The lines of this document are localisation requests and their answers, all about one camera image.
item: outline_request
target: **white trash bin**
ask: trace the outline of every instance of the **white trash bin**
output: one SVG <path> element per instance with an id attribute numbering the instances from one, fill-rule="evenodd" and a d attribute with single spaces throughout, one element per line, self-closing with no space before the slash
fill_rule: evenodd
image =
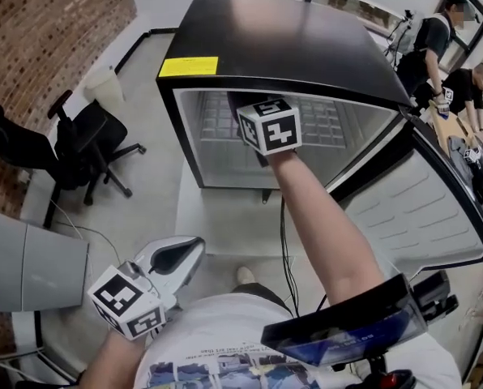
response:
<path id="1" fill-rule="evenodd" d="M 111 66 L 103 66 L 85 79 L 85 96 L 90 102 L 97 100 L 109 113 L 122 110 L 125 103 L 118 76 Z"/>

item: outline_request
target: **concrete floor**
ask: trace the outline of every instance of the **concrete floor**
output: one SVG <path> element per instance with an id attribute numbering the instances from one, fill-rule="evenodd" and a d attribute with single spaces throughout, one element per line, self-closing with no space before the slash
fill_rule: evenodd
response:
<path id="1" fill-rule="evenodd" d="M 182 193 L 185 187 L 181 186 L 185 159 L 155 83 L 171 38 L 161 35 L 146 39 L 119 74 L 126 106 L 118 118 L 129 130 L 124 145 L 141 143 L 147 148 L 145 155 L 134 153 L 113 164 L 116 174 L 134 195 L 126 199 L 114 184 L 101 183 L 96 188 L 91 207 L 83 205 L 84 189 L 63 192 L 59 201 L 74 224 L 103 233 L 117 248 L 121 261 L 134 256 L 151 240 L 174 235 L 177 212 L 186 210 Z M 235 201 L 237 192 L 231 192 Z M 226 195 L 228 192 L 209 190 L 207 194 Z M 280 248 L 278 217 L 276 212 L 276 234 L 265 237 L 262 250 Z M 54 219 L 66 223 L 61 212 L 57 212 Z M 60 224 L 55 224 L 53 228 L 76 236 L 73 228 Z M 87 288 L 110 264 L 117 266 L 118 261 L 111 245 L 103 237 L 82 229 L 80 232 L 90 242 Z M 197 298 L 229 292 L 235 285 L 234 273 L 240 265 L 251 268 L 262 284 L 291 306 L 280 258 L 264 256 L 269 253 L 259 253 L 258 250 L 243 253 L 247 256 L 231 254 L 208 255 L 203 260 L 190 286 L 179 292 L 183 307 Z M 292 271 L 299 288 L 300 312 L 306 314 L 315 310 L 323 291 L 304 255 L 296 254 L 292 261 Z M 483 264 L 451 269 L 448 274 L 460 307 L 431 327 L 430 332 L 451 351 L 460 369 L 463 369 L 468 364 L 481 325 L 470 322 L 461 332 L 458 332 L 458 326 L 483 288 Z M 76 371 L 83 370 L 93 358 L 106 331 L 105 323 L 97 316 L 86 295 L 80 307 L 42 312 L 45 345 Z"/>

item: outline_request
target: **printed graphic on shirt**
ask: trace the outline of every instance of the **printed graphic on shirt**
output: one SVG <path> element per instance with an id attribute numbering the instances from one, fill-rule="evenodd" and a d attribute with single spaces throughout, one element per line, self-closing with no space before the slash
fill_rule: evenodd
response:
<path id="1" fill-rule="evenodd" d="M 318 389 L 301 364 L 279 353 L 262 353 L 262 346 L 203 350 L 182 361 L 150 366 L 147 387 L 157 389 Z"/>

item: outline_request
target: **black baseboard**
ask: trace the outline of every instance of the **black baseboard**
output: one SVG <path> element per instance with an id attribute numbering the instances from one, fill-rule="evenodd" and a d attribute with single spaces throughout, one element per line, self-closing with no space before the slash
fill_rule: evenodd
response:
<path id="1" fill-rule="evenodd" d="M 160 29 L 151 29 L 149 32 L 144 32 L 140 36 L 140 38 L 135 41 L 132 47 L 128 49 L 128 51 L 125 53 L 125 56 L 122 57 L 118 65 L 113 70 L 115 71 L 116 74 L 118 74 L 119 71 L 122 69 L 122 67 L 125 66 L 125 64 L 128 62 L 128 59 L 130 59 L 131 55 L 134 54 L 134 52 L 137 50 L 139 45 L 143 43 L 143 40 L 146 39 L 147 37 L 150 37 L 151 35 L 164 35 L 164 34 L 175 33 L 177 30 L 178 28 L 160 28 Z"/>

